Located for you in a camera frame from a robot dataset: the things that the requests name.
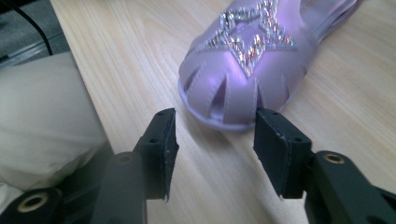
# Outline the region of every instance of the rhinestone star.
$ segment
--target rhinestone star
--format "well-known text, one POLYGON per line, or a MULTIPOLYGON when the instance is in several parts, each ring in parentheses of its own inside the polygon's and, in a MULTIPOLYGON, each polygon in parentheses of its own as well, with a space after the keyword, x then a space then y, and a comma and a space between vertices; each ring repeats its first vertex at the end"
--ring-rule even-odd
POLYGON ((240 7, 222 12, 220 29, 211 39, 206 40, 201 49, 229 50, 249 78, 265 51, 294 49, 293 39, 276 20, 276 6, 276 0, 263 0, 253 8, 240 7), (250 45, 245 46, 239 33, 257 23, 257 20, 264 34, 255 34, 250 45))

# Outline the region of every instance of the wood grain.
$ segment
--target wood grain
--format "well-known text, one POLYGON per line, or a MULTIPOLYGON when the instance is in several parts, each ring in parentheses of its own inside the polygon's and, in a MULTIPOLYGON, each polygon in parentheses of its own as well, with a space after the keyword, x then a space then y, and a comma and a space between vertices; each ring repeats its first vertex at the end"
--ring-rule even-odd
MULTIPOLYGON (((177 110, 180 151, 168 203, 148 223, 307 223, 303 200, 280 200, 253 153, 253 132, 197 122, 177 91, 190 42, 231 0, 52 0, 116 152, 132 150, 152 116, 177 110)), ((283 115, 313 149, 350 157, 396 192, 396 3, 365 1, 326 38, 283 115)))

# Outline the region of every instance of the metal screw hole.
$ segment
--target metal screw hole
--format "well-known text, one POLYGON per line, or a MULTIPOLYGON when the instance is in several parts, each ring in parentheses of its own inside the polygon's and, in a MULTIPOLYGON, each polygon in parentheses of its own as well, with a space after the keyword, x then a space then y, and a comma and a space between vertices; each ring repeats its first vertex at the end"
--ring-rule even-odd
POLYGON ((37 208, 43 206, 49 199, 47 193, 37 193, 27 199, 23 200, 18 206, 18 211, 21 213, 28 213, 35 211, 37 208))
POLYGON ((346 162, 342 157, 337 156, 335 154, 326 154, 326 155, 324 155, 324 159, 326 161, 336 163, 336 164, 344 164, 346 162))

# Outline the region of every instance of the light wood surface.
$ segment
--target light wood surface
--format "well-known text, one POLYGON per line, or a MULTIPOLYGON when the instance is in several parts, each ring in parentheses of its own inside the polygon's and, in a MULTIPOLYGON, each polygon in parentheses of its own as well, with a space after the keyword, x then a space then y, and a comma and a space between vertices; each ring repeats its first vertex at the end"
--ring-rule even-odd
MULTIPOLYGON (((185 109, 178 67, 190 42, 231 0, 52 0, 107 136, 132 150, 152 116, 177 110, 180 150, 170 200, 148 223, 307 223, 281 200, 255 156, 253 132, 220 133, 185 109)), ((396 2, 365 1, 326 38, 282 114, 314 143, 351 158, 396 192, 396 2)))

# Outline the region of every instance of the jelly sandal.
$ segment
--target jelly sandal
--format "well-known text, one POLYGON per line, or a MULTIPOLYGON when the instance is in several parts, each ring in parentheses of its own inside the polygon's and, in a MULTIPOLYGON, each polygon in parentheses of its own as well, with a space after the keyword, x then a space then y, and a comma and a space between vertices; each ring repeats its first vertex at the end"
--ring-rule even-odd
POLYGON ((254 127, 258 107, 281 111, 321 40, 361 0, 236 0, 191 44, 178 88, 189 111, 223 131, 254 127))

